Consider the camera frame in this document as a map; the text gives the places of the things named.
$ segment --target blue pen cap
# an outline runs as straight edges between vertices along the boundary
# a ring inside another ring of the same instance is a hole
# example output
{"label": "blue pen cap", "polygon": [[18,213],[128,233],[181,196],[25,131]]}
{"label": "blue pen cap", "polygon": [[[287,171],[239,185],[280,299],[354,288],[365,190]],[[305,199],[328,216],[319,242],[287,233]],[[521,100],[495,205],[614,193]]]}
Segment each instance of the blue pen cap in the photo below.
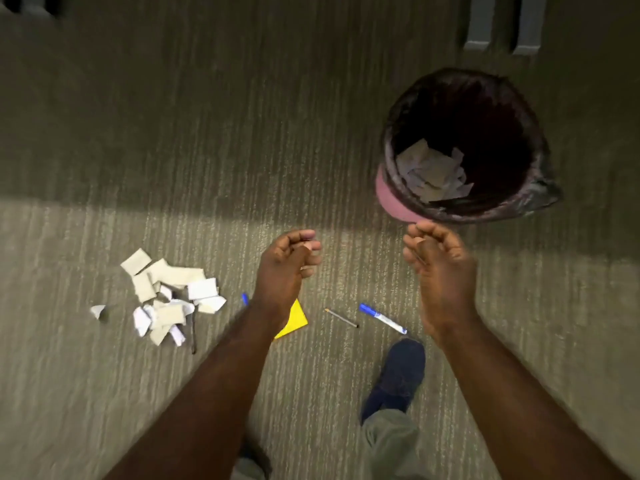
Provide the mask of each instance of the blue pen cap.
{"label": "blue pen cap", "polygon": [[367,315],[371,315],[372,317],[375,317],[376,314],[378,313],[372,307],[365,305],[364,303],[361,303],[358,308],[360,309],[361,312],[364,312]]}

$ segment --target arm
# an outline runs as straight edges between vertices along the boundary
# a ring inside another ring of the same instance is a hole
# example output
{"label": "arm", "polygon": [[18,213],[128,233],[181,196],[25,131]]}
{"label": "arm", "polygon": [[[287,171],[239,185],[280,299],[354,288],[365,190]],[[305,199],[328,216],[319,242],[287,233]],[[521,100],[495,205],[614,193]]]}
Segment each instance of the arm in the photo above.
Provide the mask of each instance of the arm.
{"label": "arm", "polygon": [[290,232],[264,252],[249,306],[106,480],[229,478],[271,342],[314,272],[301,267],[320,263],[314,236]]}
{"label": "arm", "polygon": [[628,479],[484,325],[476,263],[458,236],[421,221],[404,243],[420,277],[425,330],[451,364],[502,478]]}

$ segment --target waste bin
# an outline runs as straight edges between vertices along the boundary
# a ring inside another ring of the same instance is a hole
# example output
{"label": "waste bin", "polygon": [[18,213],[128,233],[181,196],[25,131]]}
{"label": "waste bin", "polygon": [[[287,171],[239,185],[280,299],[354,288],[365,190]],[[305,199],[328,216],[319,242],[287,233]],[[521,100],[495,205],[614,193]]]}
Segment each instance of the waste bin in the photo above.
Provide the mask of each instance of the waste bin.
{"label": "waste bin", "polygon": [[[464,153],[462,167],[474,184],[467,197],[425,203],[409,190],[396,156],[422,138],[445,155],[453,148]],[[376,193],[383,208],[403,221],[507,219],[562,197],[536,116],[505,78],[441,69],[419,79],[389,110],[383,149]]]}

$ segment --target gray pants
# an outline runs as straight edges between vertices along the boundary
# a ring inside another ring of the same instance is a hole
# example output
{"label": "gray pants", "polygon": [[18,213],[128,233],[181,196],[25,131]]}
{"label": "gray pants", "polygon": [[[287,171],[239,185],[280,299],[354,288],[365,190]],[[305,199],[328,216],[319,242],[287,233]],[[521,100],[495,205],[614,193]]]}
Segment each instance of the gray pants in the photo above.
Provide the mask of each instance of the gray pants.
{"label": "gray pants", "polygon": [[[415,446],[418,427],[402,411],[385,409],[362,425],[369,451],[373,480],[426,480]],[[251,460],[240,458],[231,480],[265,480],[262,470]]]}

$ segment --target yellow sticky note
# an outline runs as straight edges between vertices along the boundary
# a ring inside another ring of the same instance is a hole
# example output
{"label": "yellow sticky note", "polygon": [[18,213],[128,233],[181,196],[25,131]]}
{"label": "yellow sticky note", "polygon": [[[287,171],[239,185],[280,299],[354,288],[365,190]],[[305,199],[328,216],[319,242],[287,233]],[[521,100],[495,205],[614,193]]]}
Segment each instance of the yellow sticky note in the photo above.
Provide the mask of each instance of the yellow sticky note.
{"label": "yellow sticky note", "polygon": [[307,325],[307,317],[305,313],[302,311],[302,306],[300,306],[300,302],[295,300],[293,306],[291,307],[291,311],[289,313],[289,321],[284,326],[284,328],[280,331],[279,334],[276,335],[276,339],[279,339],[283,335],[286,335],[294,330],[304,327]]}

